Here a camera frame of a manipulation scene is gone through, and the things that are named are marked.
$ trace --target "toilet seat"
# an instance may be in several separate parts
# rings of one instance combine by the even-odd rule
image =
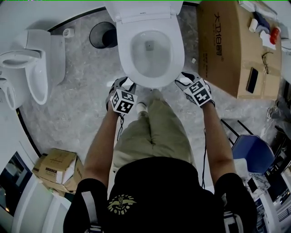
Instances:
[[[37,51],[28,49],[9,51],[0,55],[0,66],[14,69],[25,68],[39,59],[40,53]]]
[[[159,88],[172,83],[180,74],[184,66],[185,54],[183,40],[176,15],[170,18],[136,21],[130,23],[117,22],[117,40],[119,57],[122,68],[127,76],[136,84]],[[147,77],[142,75],[135,67],[132,60],[132,40],[145,31],[158,31],[167,36],[171,44],[171,59],[167,71],[159,77]]]

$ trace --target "cardboard box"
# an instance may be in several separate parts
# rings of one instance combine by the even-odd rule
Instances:
[[[77,154],[54,148],[43,157],[36,163],[33,173],[48,187],[75,193],[84,171]]]
[[[199,75],[236,98],[277,99],[281,78],[281,40],[276,50],[262,46],[249,31],[252,13],[237,1],[203,1],[197,10]],[[277,26],[269,21],[271,28]],[[269,74],[262,55],[266,55]],[[251,68],[258,70],[254,93],[246,90]]]
[[[42,163],[42,161],[43,161],[44,159],[45,159],[45,156],[44,156],[44,155],[41,156],[41,157],[39,158],[39,160],[36,162],[34,168],[32,169],[32,173],[35,174],[37,177],[38,177],[38,173],[39,173],[39,171],[40,171],[40,165],[41,165],[41,163]]]

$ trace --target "emblem on shirt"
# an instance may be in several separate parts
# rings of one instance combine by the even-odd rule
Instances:
[[[108,210],[117,214],[125,214],[131,205],[136,203],[132,196],[118,195],[109,202]]]

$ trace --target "wire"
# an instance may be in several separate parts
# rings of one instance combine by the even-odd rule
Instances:
[[[203,172],[202,172],[202,184],[201,187],[205,189],[205,182],[204,182],[204,171],[205,171],[205,158],[206,158],[206,132],[204,128],[204,137],[205,137],[205,150],[204,150],[204,157],[203,157]]]
[[[120,136],[122,134],[122,131],[123,131],[123,122],[124,122],[125,114],[124,115],[119,114],[119,116],[120,116],[120,128],[119,128],[119,131],[118,131],[118,134],[117,134],[117,140],[119,140],[119,138],[120,138]]]

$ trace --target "toilet lid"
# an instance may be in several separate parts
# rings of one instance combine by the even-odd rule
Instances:
[[[37,51],[27,49],[9,51],[0,55],[0,66],[14,69],[25,68],[39,59],[40,53]]]
[[[104,4],[112,20],[124,24],[178,15],[183,1],[104,1]]]

